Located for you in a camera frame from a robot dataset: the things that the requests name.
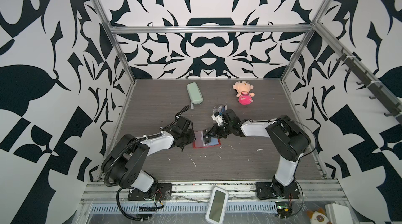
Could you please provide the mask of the white timer display device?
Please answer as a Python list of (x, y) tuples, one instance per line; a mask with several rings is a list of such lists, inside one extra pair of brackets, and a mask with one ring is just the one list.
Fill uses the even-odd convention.
[(229, 193), (220, 188), (214, 187), (208, 202), (205, 219), (209, 224), (222, 224), (226, 213)]

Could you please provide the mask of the pink plush doll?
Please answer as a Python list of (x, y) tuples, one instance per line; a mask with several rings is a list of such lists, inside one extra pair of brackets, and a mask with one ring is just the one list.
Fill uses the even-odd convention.
[(236, 97), (238, 98), (238, 102), (241, 105), (250, 105), (253, 102), (255, 94), (252, 92), (252, 89), (254, 88), (254, 86), (251, 85), (249, 82), (237, 81), (232, 88), (236, 90)]

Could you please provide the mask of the red card holder wallet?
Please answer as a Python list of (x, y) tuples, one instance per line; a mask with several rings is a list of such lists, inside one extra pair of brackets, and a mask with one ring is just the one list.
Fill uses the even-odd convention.
[(216, 147), (221, 145), (219, 139), (207, 135), (208, 131), (208, 129), (205, 129), (195, 132), (195, 140), (193, 142), (194, 149)]

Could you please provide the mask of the clear plastic card box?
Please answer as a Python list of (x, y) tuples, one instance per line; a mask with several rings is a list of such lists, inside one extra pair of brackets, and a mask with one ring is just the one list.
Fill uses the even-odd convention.
[(227, 105), (225, 104), (225, 105), (216, 105), (214, 108), (213, 108), (213, 114), (216, 114), (216, 113), (218, 113), (218, 114), (222, 114), (223, 112), (225, 112), (227, 110)]

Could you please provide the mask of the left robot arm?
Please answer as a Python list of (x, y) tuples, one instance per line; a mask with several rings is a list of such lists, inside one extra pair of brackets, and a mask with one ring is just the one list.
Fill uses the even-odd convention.
[(102, 163), (104, 184), (108, 187), (137, 189), (150, 198), (157, 191), (158, 181), (142, 170), (148, 156), (173, 147), (184, 149), (193, 143), (193, 123), (182, 116), (154, 135), (136, 138), (124, 135)]

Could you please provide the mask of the white box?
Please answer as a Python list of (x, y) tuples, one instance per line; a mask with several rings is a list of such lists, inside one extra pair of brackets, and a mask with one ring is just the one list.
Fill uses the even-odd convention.
[(331, 203), (325, 205), (325, 211), (333, 224), (354, 224), (350, 209), (346, 206)]

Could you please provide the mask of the mint green glasses case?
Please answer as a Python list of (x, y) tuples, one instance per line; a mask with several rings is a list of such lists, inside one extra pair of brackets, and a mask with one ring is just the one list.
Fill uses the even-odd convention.
[(203, 95), (197, 83), (189, 83), (186, 89), (192, 104), (201, 104), (203, 102)]

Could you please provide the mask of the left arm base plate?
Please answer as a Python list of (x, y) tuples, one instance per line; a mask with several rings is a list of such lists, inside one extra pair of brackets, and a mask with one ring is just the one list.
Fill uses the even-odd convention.
[(146, 192), (133, 188), (130, 189), (127, 199), (129, 201), (145, 201), (150, 199), (162, 201), (171, 196), (172, 186), (172, 183), (154, 183)]

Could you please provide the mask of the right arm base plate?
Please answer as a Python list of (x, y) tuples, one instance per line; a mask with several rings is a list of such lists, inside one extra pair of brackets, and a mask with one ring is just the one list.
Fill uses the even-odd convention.
[(293, 181), (288, 186), (283, 186), (279, 182), (256, 182), (256, 196), (260, 200), (290, 200), (299, 199), (301, 190), (297, 183)]

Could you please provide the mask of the white brown plush toy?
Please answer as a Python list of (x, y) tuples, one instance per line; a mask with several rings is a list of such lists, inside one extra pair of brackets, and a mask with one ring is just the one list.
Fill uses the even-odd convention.
[(323, 208), (319, 208), (316, 211), (307, 210), (306, 214), (309, 218), (310, 224), (332, 224)]

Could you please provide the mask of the black coat hook rail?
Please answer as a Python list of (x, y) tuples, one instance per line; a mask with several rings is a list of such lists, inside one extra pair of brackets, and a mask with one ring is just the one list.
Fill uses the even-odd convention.
[(402, 101), (391, 92), (391, 90), (377, 78), (360, 60), (354, 55), (347, 55), (344, 48), (341, 50), (341, 56), (336, 60), (346, 66), (348, 79), (350, 73), (357, 77), (357, 85), (371, 92), (369, 99), (379, 101), (387, 110), (385, 117), (394, 117), (402, 124)]

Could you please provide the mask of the small green circuit board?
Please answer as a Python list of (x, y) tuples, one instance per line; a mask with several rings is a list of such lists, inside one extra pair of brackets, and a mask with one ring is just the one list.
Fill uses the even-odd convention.
[(292, 215), (293, 208), (288, 203), (276, 202), (275, 205), (278, 218), (287, 219)]

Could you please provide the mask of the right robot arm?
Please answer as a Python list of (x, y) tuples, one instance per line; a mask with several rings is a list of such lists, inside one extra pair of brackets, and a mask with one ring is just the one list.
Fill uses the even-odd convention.
[(311, 144), (311, 139), (297, 122), (286, 115), (271, 120), (241, 120), (232, 109), (221, 114), (214, 113), (212, 119), (214, 124), (206, 132), (207, 137), (221, 139), (235, 135), (269, 138), (280, 155), (273, 185), (285, 189), (295, 181), (299, 161)]

